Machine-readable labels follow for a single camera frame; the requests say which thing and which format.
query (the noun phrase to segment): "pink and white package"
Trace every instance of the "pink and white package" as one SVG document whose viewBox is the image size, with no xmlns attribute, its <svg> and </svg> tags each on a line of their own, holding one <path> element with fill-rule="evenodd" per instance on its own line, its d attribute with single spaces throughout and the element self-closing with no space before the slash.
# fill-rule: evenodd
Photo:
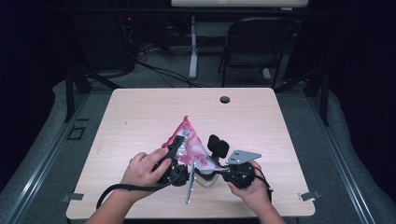
<svg viewBox="0 0 396 224">
<path fill-rule="evenodd" d="M 175 159 L 187 165 L 195 163 L 195 168 L 203 174 L 210 174 L 215 170 L 223 170 L 223 168 L 216 165 L 206 153 L 205 148 L 202 146 L 201 139 L 188 120 L 188 116 L 184 117 L 174 134 L 162 145 L 162 147 L 167 147 L 169 144 L 172 144 L 177 135 L 183 136 L 184 141 L 177 150 Z"/>
</svg>

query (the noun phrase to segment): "gray carpet floor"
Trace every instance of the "gray carpet floor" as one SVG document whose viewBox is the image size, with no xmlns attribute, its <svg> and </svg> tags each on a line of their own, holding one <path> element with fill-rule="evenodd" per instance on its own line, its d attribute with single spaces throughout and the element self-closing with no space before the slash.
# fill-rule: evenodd
<svg viewBox="0 0 396 224">
<path fill-rule="evenodd" d="M 194 83 L 207 87 L 219 87 L 221 78 L 217 73 L 219 52 L 200 51 L 197 78 Z M 163 52 L 153 50 L 141 55 L 145 63 L 166 68 L 188 76 L 190 55 L 177 54 L 172 50 Z M 137 65 L 126 76 L 111 76 L 113 82 L 124 88 L 188 88 L 189 85 L 164 77 Z M 76 91 L 76 103 L 79 105 L 76 115 L 65 124 L 65 87 L 60 83 L 54 88 L 56 102 L 48 121 L 37 137 L 25 160 L 7 187 L 0 194 L 0 223 L 67 223 L 65 211 L 68 203 L 61 202 L 64 195 L 73 192 L 78 182 L 83 164 L 101 118 L 105 112 L 111 90 L 96 80 L 90 79 L 93 91 L 89 95 Z M 266 87 L 258 71 L 234 71 L 227 79 L 227 87 Z M 333 145 L 325 131 L 332 134 L 337 147 L 341 150 L 348 171 L 359 186 L 359 193 L 370 211 L 372 218 L 365 223 L 396 223 L 396 206 L 394 202 L 375 184 L 356 156 L 349 142 L 349 133 L 337 98 L 331 94 L 329 102 L 330 127 L 324 127 L 318 118 L 318 99 L 305 98 L 302 92 L 304 83 L 290 91 L 276 95 L 281 111 L 288 126 L 291 140 L 302 166 L 310 190 L 318 190 L 322 197 L 315 201 L 316 213 L 312 217 L 300 217 L 300 223 L 364 223 L 357 205 L 351 200 L 345 179 L 340 174 L 336 159 L 332 153 Z M 75 128 L 84 128 L 79 140 L 67 140 L 68 134 Z M 52 160 L 47 164 L 47 172 L 42 173 L 30 200 L 24 201 L 26 188 L 31 188 L 35 169 L 48 157 L 52 148 L 59 150 L 51 154 Z M 288 223 L 296 223 L 294 217 L 285 217 Z"/>
</svg>

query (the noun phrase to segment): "chair backrest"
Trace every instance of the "chair backrest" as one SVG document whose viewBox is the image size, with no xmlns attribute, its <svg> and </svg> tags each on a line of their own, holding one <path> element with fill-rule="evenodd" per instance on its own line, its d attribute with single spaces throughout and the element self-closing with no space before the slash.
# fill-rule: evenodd
<svg viewBox="0 0 396 224">
<path fill-rule="evenodd" d="M 297 31 L 297 23 L 286 18 L 244 18 L 228 29 L 226 46 L 237 51 L 274 50 Z"/>
</svg>

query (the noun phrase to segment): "table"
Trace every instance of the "table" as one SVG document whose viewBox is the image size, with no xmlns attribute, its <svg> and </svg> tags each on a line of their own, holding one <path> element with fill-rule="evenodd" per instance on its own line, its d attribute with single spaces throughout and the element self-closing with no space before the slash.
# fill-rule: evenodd
<svg viewBox="0 0 396 224">
<path fill-rule="evenodd" d="M 308 0 L 172 0 L 172 7 L 280 7 L 292 10 L 293 7 L 306 7 Z M 230 24 L 209 26 L 215 31 L 216 36 L 226 36 Z M 196 47 L 196 28 L 198 24 L 195 17 L 191 17 L 191 62 L 189 78 L 197 76 L 198 54 Z"/>
<path fill-rule="evenodd" d="M 230 103 L 223 104 L 221 96 L 229 97 Z M 273 205 L 281 216 L 315 213 L 313 202 L 299 199 L 308 187 L 272 89 L 118 89 L 75 189 L 84 196 L 70 202 L 67 217 L 88 218 L 102 192 L 120 182 L 129 160 L 160 147 L 184 116 L 189 116 L 204 147 L 215 134 L 229 143 L 229 155 L 235 149 L 262 154 L 256 162 L 274 189 Z M 161 189 L 136 203 L 126 218 L 255 217 L 221 177 L 208 189 L 194 183 L 190 204 L 185 204 L 186 193 L 187 185 Z"/>
</svg>

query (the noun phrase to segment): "black chair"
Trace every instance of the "black chair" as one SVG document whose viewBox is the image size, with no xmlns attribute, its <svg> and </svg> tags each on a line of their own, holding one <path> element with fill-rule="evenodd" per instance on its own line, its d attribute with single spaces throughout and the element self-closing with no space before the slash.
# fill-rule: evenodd
<svg viewBox="0 0 396 224">
<path fill-rule="evenodd" d="M 285 45 L 298 32 L 296 21 L 285 18 L 244 18 L 228 29 L 218 73 L 222 66 L 222 87 L 227 67 L 275 68 L 276 84 Z"/>
</svg>

